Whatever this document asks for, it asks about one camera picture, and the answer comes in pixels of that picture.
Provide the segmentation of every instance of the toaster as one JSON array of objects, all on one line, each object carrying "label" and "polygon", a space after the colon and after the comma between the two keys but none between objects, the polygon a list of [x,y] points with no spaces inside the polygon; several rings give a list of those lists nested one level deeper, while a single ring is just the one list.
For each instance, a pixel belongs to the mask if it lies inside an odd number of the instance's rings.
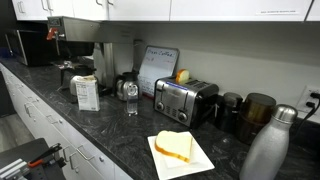
[{"label": "toaster", "polygon": [[154,109],[195,129],[212,115],[218,92],[217,85],[196,79],[161,78],[155,82]]}]

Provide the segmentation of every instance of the white wall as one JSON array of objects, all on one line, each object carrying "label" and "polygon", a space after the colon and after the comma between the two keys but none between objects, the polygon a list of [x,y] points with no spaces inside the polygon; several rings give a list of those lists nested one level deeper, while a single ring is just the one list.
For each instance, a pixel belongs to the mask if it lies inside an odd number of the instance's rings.
[{"label": "white wall", "polygon": [[136,38],[178,48],[177,69],[217,84],[220,95],[259,92],[296,106],[305,85],[320,87],[320,24],[141,23]]}]

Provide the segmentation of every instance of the black granite countertop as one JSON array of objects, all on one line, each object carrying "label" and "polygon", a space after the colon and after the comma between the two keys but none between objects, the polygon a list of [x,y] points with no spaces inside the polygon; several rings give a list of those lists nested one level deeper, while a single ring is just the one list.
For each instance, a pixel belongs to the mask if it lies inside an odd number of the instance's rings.
[{"label": "black granite countertop", "polygon": [[[27,67],[14,59],[1,58],[0,63],[133,179],[158,179],[148,136],[155,136],[161,130],[189,130],[154,111],[153,102],[146,98],[139,102],[137,116],[129,117],[124,111],[126,104],[111,96],[100,98],[99,112],[79,111],[77,104],[69,103],[57,91],[60,85],[60,70],[57,67]],[[238,178],[249,146],[208,122],[190,132],[215,169],[178,179]],[[287,157],[276,179],[320,179],[319,159],[316,151],[290,143]]]}]

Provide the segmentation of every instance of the floor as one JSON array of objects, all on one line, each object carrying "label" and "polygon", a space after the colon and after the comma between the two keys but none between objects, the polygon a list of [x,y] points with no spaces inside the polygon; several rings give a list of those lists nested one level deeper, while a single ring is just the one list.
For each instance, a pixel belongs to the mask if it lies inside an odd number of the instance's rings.
[{"label": "floor", "polygon": [[34,140],[17,114],[0,118],[0,152]]}]

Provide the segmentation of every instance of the bread slice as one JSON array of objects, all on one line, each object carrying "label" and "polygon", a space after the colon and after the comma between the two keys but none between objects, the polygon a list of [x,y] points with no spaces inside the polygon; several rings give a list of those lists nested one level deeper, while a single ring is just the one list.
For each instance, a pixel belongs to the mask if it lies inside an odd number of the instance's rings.
[{"label": "bread slice", "polygon": [[176,82],[177,83],[182,83],[187,81],[190,78],[190,73],[186,69],[180,69],[177,73],[176,76]]},{"label": "bread slice", "polygon": [[156,138],[155,149],[164,155],[189,163],[192,139],[189,134],[161,131]]}]

